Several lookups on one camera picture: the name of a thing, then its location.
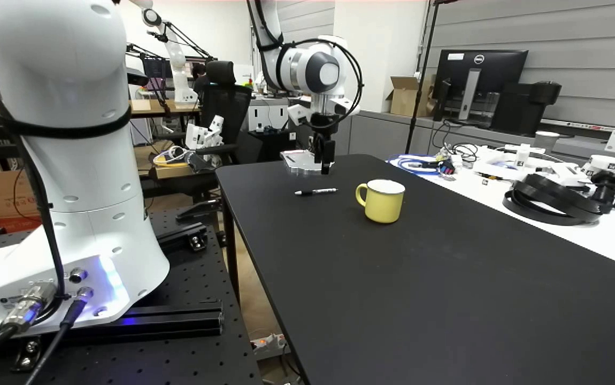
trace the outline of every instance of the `black pole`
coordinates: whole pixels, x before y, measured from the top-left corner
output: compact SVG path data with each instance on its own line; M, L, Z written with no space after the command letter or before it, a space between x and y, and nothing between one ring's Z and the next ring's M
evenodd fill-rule
M417 111L419 110L419 102L422 98L422 87L424 86L424 75L427 73L427 64L429 63L429 52L431 51L432 39L434 38L435 19L438 15L438 3L434 4L434 19L432 19L432 28L429 31L429 42L427 42L427 53L424 55L424 66L419 78L419 87L417 88L417 97L414 100L414 111L412 119L410 119L410 132L408 132L408 143L405 145L405 153L410 153L410 145L412 144L412 134L414 127L417 125Z

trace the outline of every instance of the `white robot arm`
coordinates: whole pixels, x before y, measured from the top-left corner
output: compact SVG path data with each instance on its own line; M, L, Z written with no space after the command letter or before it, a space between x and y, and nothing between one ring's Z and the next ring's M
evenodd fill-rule
M353 64L357 61L346 51L344 39L336 36L303 41L316 43L307 49L296 47L302 42L285 44L276 0L247 0L247 4L258 37L265 81L275 89L312 94L310 109L293 105L288 114L294 124L312 127L315 163L322 163L322 174L327 174L335 152L331 135L337 132L340 120L359 112L362 74L359 66ZM353 65L358 78L354 101L344 97L347 64Z
M170 57L172 78L175 85L175 105L177 107L191 107L198 102L198 94L188 86L188 74L185 70L186 57L181 50L177 34L167 26L167 21L153 10L152 0L130 0L141 8L141 19L149 27L158 28L159 41L163 41Z

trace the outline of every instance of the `table leg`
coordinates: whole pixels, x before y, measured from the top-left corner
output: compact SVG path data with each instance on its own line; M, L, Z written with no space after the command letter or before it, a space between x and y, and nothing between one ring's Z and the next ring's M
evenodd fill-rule
M236 262L236 234L234 234L234 218L229 211L229 204L222 193L222 219L224 220L224 234L227 239L227 265L229 279L236 294L236 300L241 305L241 295L239 295L239 266Z

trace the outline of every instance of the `cardboard box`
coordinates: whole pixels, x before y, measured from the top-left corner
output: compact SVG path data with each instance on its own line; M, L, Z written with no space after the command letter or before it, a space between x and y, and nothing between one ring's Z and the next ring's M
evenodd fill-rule
M430 88L434 84L434 75L426 76L422 86L422 98L417 110L418 117L429 117L433 107L429 106ZM391 76L393 92L388 98L393 98L391 102L391 114L412 117L414 112L414 100L417 98L417 78L414 76Z
M17 170L0 173L0 227L9 233L36 229L41 225L36 199L24 171L17 180L13 199L12 186L18 173ZM24 217L15 211L13 202Z

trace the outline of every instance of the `yellow mug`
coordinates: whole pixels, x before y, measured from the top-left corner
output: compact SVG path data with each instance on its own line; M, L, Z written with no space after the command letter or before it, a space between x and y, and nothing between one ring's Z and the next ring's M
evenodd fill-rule
M367 189L367 199L362 199L360 191ZM380 224L392 224L400 217L403 206L405 186L392 180L377 179L362 183L355 190L355 198L364 206L367 218Z

